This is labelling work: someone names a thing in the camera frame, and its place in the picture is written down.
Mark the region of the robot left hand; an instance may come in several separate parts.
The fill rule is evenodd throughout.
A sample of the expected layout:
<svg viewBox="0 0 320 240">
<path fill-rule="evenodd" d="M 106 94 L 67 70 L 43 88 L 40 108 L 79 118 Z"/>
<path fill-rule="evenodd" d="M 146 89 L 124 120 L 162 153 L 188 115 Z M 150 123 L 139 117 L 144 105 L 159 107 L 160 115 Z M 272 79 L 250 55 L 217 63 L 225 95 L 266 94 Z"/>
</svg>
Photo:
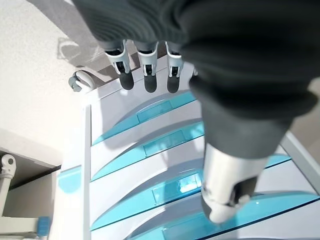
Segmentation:
<svg viewBox="0 0 320 240">
<path fill-rule="evenodd" d="M 194 66 L 205 155 L 202 206 L 213 223 L 253 195 L 263 163 L 318 102 L 317 0 L 76 0 L 102 48 L 167 41 Z"/>
</svg>

